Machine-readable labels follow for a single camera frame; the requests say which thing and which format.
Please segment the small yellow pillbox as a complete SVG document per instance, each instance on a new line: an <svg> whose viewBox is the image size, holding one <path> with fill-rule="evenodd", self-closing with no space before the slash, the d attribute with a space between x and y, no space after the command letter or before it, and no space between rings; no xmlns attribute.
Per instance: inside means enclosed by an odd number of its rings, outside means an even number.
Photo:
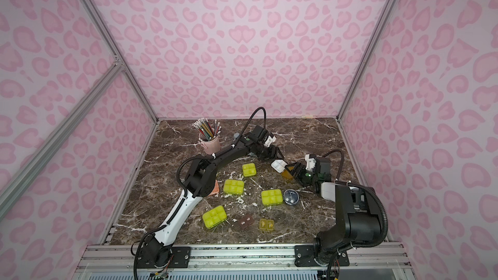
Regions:
<svg viewBox="0 0 498 280"><path fill-rule="evenodd" d="M262 232L273 232L274 231L274 221L271 219L260 219L259 229Z"/></svg>

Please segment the white pillbox green lid front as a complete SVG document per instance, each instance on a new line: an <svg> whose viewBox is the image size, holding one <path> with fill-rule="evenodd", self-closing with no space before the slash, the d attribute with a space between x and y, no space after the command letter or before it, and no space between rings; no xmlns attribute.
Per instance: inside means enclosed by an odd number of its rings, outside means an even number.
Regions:
<svg viewBox="0 0 498 280"><path fill-rule="evenodd" d="M214 228L227 219L227 214L223 206L217 206L202 215L202 220L207 229Z"/></svg>

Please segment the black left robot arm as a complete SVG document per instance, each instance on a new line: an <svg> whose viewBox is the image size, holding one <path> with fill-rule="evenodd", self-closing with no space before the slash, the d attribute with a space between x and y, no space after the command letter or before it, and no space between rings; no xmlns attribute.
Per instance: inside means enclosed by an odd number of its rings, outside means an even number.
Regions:
<svg viewBox="0 0 498 280"><path fill-rule="evenodd" d="M219 170L249 154L262 161L284 159L275 140L266 128L256 126L214 154L185 160L176 171L182 193L162 224L141 238L134 254L134 267L164 267L170 261L180 229L197 204L214 190Z"/></svg>

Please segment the white pillbox yellow lid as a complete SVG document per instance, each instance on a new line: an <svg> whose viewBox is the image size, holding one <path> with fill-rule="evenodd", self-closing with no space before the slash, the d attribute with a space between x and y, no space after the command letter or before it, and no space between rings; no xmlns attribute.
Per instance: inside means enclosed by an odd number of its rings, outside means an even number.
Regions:
<svg viewBox="0 0 498 280"><path fill-rule="evenodd" d="M285 180L291 181L292 174L285 168L287 163L282 159L276 159L271 163L271 167L278 172Z"/></svg>

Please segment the small dark red pillbox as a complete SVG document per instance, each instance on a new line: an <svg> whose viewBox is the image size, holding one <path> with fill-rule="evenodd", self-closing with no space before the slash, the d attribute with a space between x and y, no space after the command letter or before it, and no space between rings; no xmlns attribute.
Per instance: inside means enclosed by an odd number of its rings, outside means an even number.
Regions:
<svg viewBox="0 0 498 280"><path fill-rule="evenodd" d="M242 216L238 221L238 225L241 230L246 230L248 227L253 225L253 223L254 223L254 218L252 215Z"/></svg>

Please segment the white pillbox green lid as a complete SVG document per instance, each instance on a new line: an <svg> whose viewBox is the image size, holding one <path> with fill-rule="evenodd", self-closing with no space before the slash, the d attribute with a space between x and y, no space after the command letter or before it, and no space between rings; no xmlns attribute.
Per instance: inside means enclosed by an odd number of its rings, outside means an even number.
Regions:
<svg viewBox="0 0 498 280"><path fill-rule="evenodd" d="M224 182L223 191L226 194L242 195L244 193L244 188L244 181L229 179Z"/></svg>
<svg viewBox="0 0 498 280"><path fill-rule="evenodd" d="M256 167L254 163L247 163L242 166L243 169L243 176L246 177L252 177L257 175Z"/></svg>
<svg viewBox="0 0 498 280"><path fill-rule="evenodd" d="M227 219L227 214L223 206L217 206L202 215L202 220L207 229L214 228Z"/></svg>
<svg viewBox="0 0 498 280"><path fill-rule="evenodd" d="M283 203L281 189L271 189L261 192L261 200L264 206L277 206Z"/></svg>

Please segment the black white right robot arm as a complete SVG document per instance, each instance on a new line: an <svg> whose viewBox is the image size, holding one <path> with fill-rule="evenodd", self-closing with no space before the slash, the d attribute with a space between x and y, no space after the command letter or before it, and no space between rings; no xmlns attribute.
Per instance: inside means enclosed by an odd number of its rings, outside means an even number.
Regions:
<svg viewBox="0 0 498 280"><path fill-rule="evenodd" d="M389 230L384 205L375 190L340 180L344 154L332 150L323 156L309 154L304 164L285 166L300 185L313 187L315 193L335 203L335 224L318 232L311 246L295 246L297 267L347 267L347 251L380 245Z"/></svg>

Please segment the orange square pillbox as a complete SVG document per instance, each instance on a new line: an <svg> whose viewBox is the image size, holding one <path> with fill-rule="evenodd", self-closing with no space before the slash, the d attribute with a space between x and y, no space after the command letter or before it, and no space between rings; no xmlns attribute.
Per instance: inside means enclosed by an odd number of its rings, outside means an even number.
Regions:
<svg viewBox="0 0 498 280"><path fill-rule="evenodd" d="M215 181L215 185L214 185L214 188L212 190L212 192L209 194L209 196L214 196L216 194L219 194L219 183L217 181Z"/></svg>

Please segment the white pillbox green lid back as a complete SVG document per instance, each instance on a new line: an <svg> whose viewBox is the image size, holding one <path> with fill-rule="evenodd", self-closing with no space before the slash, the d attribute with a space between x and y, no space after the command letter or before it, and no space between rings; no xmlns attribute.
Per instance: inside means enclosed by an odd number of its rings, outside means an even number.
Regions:
<svg viewBox="0 0 498 280"><path fill-rule="evenodd" d="M257 175L256 167L254 163L247 163L242 166L243 169L243 176L246 177L252 177Z"/></svg>

